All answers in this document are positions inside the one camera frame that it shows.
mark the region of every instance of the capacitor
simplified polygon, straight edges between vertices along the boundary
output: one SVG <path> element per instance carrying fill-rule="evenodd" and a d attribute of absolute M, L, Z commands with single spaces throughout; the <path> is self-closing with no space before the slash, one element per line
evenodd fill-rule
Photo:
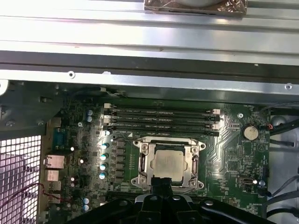
<path fill-rule="evenodd" d="M 242 129 L 242 136 L 250 141 L 254 141 L 258 138 L 259 131 L 254 125 L 246 125 Z"/>
<path fill-rule="evenodd" d="M 108 164 L 107 163 L 103 163 L 100 165 L 100 170 L 105 170 L 106 168 L 108 167 Z"/>
<path fill-rule="evenodd" d="M 106 172 L 102 172 L 102 173 L 100 173 L 99 178 L 101 180 L 104 180 L 106 178 L 106 175 L 107 175 Z"/>
<path fill-rule="evenodd" d="M 93 115 L 93 111 L 92 111 L 92 110 L 88 110 L 88 111 L 86 112 L 86 114 L 87 114 L 88 116 L 92 116 L 92 115 Z"/>
<path fill-rule="evenodd" d="M 88 211 L 88 210 L 89 210 L 89 206 L 88 206 L 87 204 L 84 205 L 84 206 L 83 206 L 83 210 L 84 210 L 84 211 Z"/>
<path fill-rule="evenodd" d="M 108 158 L 108 154 L 107 153 L 105 153 L 105 154 L 103 154 L 103 155 L 100 156 L 100 159 L 102 161 L 106 160 L 107 158 Z"/>
<path fill-rule="evenodd" d="M 91 116 L 88 116 L 87 118 L 86 118 L 86 121 L 87 122 L 91 122 L 93 120 L 93 118 L 91 117 Z"/>
<path fill-rule="evenodd" d="M 89 204 L 89 199 L 88 199 L 88 198 L 84 198 L 84 199 L 83 199 L 83 203 L 84 203 L 84 204 Z"/>
<path fill-rule="evenodd" d="M 109 147 L 109 144 L 108 143 L 104 143 L 101 145 L 101 149 L 105 150 Z"/>

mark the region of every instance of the chip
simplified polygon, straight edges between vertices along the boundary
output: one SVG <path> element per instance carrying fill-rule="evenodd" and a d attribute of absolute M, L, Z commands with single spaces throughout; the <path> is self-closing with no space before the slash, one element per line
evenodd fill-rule
<path fill-rule="evenodd" d="M 184 175 L 184 153 L 175 150 L 157 150 L 152 163 L 155 177 L 169 177 L 180 182 Z"/>

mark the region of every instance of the green circuit board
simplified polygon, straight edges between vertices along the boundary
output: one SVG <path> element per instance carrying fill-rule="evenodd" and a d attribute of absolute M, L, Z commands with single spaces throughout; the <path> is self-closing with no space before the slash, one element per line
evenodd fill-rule
<path fill-rule="evenodd" d="M 205 132 L 202 132 L 193 127 L 192 131 L 181 130 L 178 126 L 172 128 L 173 133 L 168 133 L 168 137 L 193 138 L 206 144 L 206 149 L 199 154 L 198 170 L 198 179 L 204 183 L 204 188 L 187 194 L 194 202 L 207 196 L 260 214 L 261 204 L 266 198 L 257 191 L 267 189 L 270 133 L 267 129 L 260 129 L 257 139 L 248 140 L 242 135 L 242 129 L 248 124 L 265 126 L 270 114 L 261 117 L 258 108 L 252 105 L 89 97 L 69 100 L 60 114 L 61 127 L 54 131 L 53 154 L 66 157 L 65 168 L 59 171 L 62 184 L 59 193 L 63 198 L 71 198 L 71 203 L 61 202 L 59 205 L 63 220 L 86 212 L 83 210 L 85 198 L 89 201 L 88 210 L 91 210 L 115 198 L 133 200 L 136 195 L 147 193 L 131 183 L 132 178 L 138 176 L 140 155 L 133 141 L 158 132 L 152 129 L 144 131 L 133 124 L 126 128 L 120 126 L 121 129 L 116 128 L 106 135 L 103 119 L 104 104 L 107 103 L 116 107 L 133 107 L 134 116 L 138 116 L 138 108 L 150 108 L 150 111 L 172 108 L 185 112 L 220 110 L 217 131 L 204 128 Z M 102 149 L 104 143 L 109 146 Z M 107 155 L 104 161 L 100 157 L 103 154 Z M 107 165 L 105 171 L 100 169 L 103 163 Z M 103 180 L 99 178 L 101 173 L 105 174 Z M 76 177 L 75 184 L 72 184 L 72 177 Z M 254 180 L 254 183 L 244 184 L 244 179 Z"/>

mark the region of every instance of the red wire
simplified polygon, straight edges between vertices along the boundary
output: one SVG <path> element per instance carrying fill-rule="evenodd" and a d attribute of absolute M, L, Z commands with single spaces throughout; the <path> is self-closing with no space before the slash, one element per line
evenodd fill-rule
<path fill-rule="evenodd" d="M 53 198 L 55 198 L 55 199 L 57 199 L 57 200 L 63 201 L 63 199 L 60 198 L 60 197 L 57 197 L 57 196 L 55 196 L 55 195 L 51 195 L 51 194 L 46 193 L 46 192 L 45 192 L 45 186 L 44 186 L 42 183 L 32 183 L 32 184 L 30 184 L 30 185 L 28 185 L 28 186 L 26 186 L 26 187 L 20 189 L 19 191 L 15 192 L 13 195 L 11 195 L 11 197 L 10 197 L 7 201 L 5 201 L 5 202 L 0 206 L 0 209 L 2 209 L 5 205 L 7 205 L 7 204 L 8 204 L 14 197 L 16 197 L 19 193 L 21 193 L 21 192 L 23 192 L 23 191 L 26 191 L 28 188 L 31 188 L 31 187 L 33 187 L 33 186 L 35 186 L 35 185 L 39 185 L 39 186 L 42 187 L 42 194 L 43 194 L 43 195 L 46 195 L 46 196 L 48 196 L 48 197 L 53 197 Z"/>
<path fill-rule="evenodd" d="M 272 124 L 268 124 L 268 128 L 269 128 L 270 130 L 273 130 L 273 125 L 272 125 Z"/>

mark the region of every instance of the electrolytic capacitor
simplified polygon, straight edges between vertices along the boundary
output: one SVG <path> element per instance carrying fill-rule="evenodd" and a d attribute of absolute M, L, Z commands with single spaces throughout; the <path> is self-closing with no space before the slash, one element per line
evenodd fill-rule
<path fill-rule="evenodd" d="M 88 111 L 86 112 L 86 114 L 87 114 L 88 116 L 92 116 L 92 115 L 93 115 L 93 111 L 92 111 L 92 110 L 88 110 Z"/>
<path fill-rule="evenodd" d="M 105 150 L 109 147 L 109 144 L 108 143 L 104 143 L 101 145 L 101 149 Z"/>
<path fill-rule="evenodd" d="M 86 121 L 87 121 L 87 122 L 92 122 L 92 120 L 93 120 L 93 118 L 92 118 L 91 116 L 88 116 L 88 117 L 86 118 Z"/>
<path fill-rule="evenodd" d="M 84 206 L 83 206 L 83 210 L 84 210 L 84 211 L 88 211 L 88 210 L 89 210 L 89 206 L 88 206 L 87 204 L 84 205 Z"/>
<path fill-rule="evenodd" d="M 107 163 L 103 163 L 100 165 L 100 170 L 104 171 L 108 167 Z"/>
<path fill-rule="evenodd" d="M 83 203 L 84 203 L 84 204 L 89 204 L 89 199 L 88 199 L 88 198 L 84 198 L 84 199 L 83 199 Z"/>
<path fill-rule="evenodd" d="M 99 178 L 101 180 L 104 180 L 106 178 L 106 175 L 107 175 L 106 172 L 102 172 L 102 173 L 100 173 Z"/>
<path fill-rule="evenodd" d="M 102 161 L 106 160 L 107 158 L 108 158 L 108 154 L 107 153 L 105 153 L 105 154 L 103 154 L 103 155 L 100 156 L 100 159 Z"/>

